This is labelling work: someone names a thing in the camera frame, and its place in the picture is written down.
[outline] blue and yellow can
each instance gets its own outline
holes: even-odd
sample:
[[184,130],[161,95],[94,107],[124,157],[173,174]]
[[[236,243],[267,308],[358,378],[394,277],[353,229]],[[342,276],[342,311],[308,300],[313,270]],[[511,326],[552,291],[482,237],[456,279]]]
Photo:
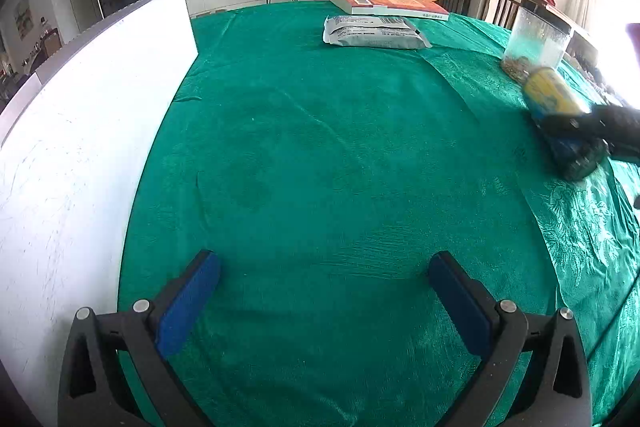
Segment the blue and yellow can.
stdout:
[[[550,114],[579,116],[591,112],[589,105],[552,68],[533,71],[522,93],[536,124]],[[581,180],[591,174],[608,153],[607,144],[601,139],[559,139],[546,134],[545,139],[562,177],[568,181]]]

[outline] book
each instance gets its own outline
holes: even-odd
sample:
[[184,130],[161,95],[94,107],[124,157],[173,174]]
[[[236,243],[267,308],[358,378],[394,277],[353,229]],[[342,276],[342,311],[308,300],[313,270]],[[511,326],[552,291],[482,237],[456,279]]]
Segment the book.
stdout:
[[329,0],[349,15],[395,15],[446,21],[449,12],[425,0]]

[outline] painting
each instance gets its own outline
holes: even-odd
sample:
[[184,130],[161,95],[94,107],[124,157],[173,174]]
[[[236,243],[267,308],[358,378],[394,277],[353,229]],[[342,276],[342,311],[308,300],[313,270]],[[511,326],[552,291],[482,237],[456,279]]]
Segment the painting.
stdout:
[[29,0],[20,0],[18,6],[15,7],[15,25],[20,34],[20,40],[24,40],[27,34],[33,29],[33,18],[31,17],[31,8],[29,8]]

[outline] metal screw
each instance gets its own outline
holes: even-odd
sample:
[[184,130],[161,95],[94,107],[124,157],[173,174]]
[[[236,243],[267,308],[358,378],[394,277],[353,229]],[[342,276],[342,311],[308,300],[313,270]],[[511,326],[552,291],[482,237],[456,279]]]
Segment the metal screw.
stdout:
[[506,313],[513,313],[518,309],[518,307],[516,306],[516,303],[513,301],[510,301],[509,299],[500,301],[500,308],[502,309],[503,312],[506,312]]
[[568,321],[574,318],[574,312],[572,312],[569,308],[560,308],[560,314],[562,315],[562,318]]
[[133,311],[135,311],[136,313],[146,312],[149,309],[149,306],[151,306],[151,304],[148,300],[140,299],[139,301],[135,301],[133,303]]
[[85,318],[89,316],[89,313],[90,313],[89,308],[80,308],[76,312],[76,317],[78,318],[78,320],[84,321]]

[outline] white packet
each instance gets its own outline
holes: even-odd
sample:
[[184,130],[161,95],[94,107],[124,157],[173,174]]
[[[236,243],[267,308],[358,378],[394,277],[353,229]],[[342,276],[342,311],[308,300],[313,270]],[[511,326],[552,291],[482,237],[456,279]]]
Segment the white packet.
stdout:
[[322,40],[336,46],[421,50],[431,43],[402,17],[340,15],[324,20]]

